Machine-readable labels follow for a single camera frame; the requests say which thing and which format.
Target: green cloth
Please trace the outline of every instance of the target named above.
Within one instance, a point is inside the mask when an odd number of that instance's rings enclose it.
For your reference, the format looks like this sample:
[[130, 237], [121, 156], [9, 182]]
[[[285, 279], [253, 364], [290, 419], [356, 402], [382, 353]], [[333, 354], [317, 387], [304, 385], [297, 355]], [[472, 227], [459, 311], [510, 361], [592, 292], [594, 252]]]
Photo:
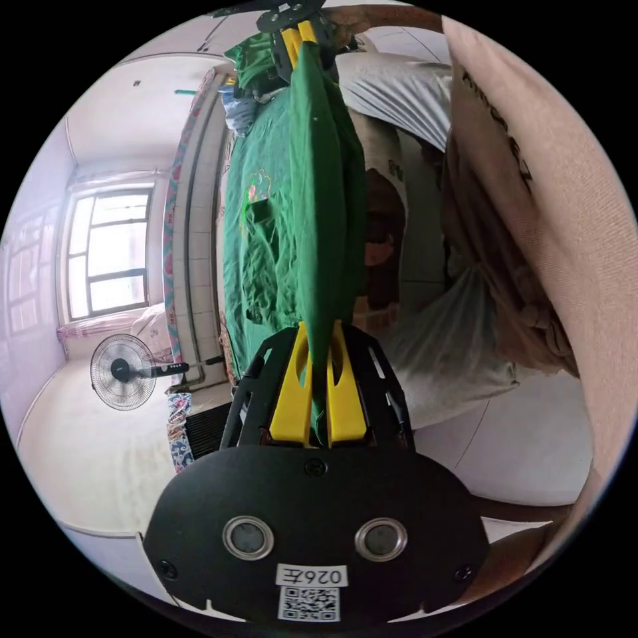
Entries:
[[352, 321], [364, 287], [364, 152], [316, 45], [303, 43], [290, 83], [290, 184], [299, 310], [316, 379], [335, 320]]
[[272, 39], [269, 33], [253, 35], [226, 51], [224, 55], [235, 63], [239, 88], [246, 88], [257, 76], [274, 67]]
[[224, 222], [226, 326], [240, 376], [261, 342], [306, 322], [315, 414], [336, 319], [364, 283], [364, 155], [348, 110], [304, 43], [290, 90], [237, 140]]

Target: cartoon print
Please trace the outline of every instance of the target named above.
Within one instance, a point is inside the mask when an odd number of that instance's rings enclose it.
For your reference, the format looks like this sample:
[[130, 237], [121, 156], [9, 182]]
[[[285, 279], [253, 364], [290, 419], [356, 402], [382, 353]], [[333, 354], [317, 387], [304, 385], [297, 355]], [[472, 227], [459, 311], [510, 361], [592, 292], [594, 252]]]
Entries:
[[239, 228], [243, 239], [246, 239], [246, 209], [250, 204], [254, 204], [256, 201], [268, 199], [270, 197], [270, 187], [270, 176], [266, 174], [263, 168], [249, 177], [248, 187], [239, 217]]

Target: fan guard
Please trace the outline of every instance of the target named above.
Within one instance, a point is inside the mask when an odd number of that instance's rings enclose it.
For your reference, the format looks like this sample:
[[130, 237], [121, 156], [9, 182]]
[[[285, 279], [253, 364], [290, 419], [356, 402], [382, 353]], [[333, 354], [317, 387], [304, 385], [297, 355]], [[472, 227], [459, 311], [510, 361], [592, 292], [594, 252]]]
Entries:
[[113, 334], [91, 357], [91, 386], [116, 410], [135, 410], [155, 389], [155, 360], [146, 344], [131, 334]]

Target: qr code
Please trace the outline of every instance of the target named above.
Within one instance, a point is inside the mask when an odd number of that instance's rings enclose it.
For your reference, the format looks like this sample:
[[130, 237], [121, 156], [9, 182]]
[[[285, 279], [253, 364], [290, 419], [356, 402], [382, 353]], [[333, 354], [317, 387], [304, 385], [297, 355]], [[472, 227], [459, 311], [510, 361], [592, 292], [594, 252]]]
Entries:
[[282, 587], [278, 618], [306, 623], [339, 622], [339, 589]]

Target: label sticker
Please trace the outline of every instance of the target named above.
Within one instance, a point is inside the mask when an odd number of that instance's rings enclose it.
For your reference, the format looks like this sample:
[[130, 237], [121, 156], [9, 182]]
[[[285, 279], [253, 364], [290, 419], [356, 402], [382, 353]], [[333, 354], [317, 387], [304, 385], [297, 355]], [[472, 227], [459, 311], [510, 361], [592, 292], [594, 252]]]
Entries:
[[316, 587], [318, 589], [348, 586], [348, 567], [310, 567], [307, 565], [277, 565], [275, 584], [281, 587]]
[[282, 587], [279, 620], [301, 623], [337, 623], [340, 619], [339, 588]]

